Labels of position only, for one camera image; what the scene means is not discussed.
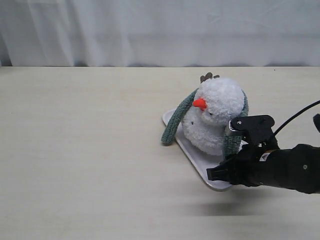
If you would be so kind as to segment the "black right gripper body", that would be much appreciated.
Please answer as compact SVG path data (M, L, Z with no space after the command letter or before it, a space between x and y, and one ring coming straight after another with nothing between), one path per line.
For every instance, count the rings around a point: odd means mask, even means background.
M231 185L277 187L272 154L277 148L245 144L241 150L219 164L219 179Z

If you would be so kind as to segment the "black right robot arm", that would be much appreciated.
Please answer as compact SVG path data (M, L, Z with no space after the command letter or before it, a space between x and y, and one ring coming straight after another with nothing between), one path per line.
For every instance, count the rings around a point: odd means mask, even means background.
M229 121L227 134L241 136L246 144L218 166L207 168L210 181L225 181L246 187L268 186L304 194L320 192L320 148L299 143L281 149L270 115L236 117Z

